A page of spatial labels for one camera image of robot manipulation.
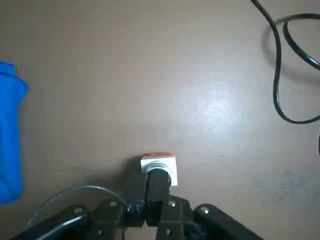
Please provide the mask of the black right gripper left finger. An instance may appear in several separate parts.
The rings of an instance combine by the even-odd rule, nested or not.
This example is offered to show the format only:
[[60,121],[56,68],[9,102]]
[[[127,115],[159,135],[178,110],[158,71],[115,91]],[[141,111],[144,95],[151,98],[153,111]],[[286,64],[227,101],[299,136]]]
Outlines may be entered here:
[[[123,228],[126,216],[137,210],[142,220],[147,175],[133,171],[122,195],[98,185],[80,185],[67,188],[46,200],[30,217],[25,229],[15,240],[114,240]],[[93,210],[83,204],[73,204],[37,224],[35,218],[50,204],[66,193],[80,190],[98,190],[111,196],[102,200]]]

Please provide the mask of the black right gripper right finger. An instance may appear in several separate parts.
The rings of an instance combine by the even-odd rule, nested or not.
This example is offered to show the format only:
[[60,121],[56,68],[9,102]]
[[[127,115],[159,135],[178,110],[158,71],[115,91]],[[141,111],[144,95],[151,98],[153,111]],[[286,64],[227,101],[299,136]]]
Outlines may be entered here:
[[191,208],[187,199],[170,193],[165,171],[147,174],[145,220],[156,227],[157,240],[259,240],[261,237],[223,212],[204,203]]

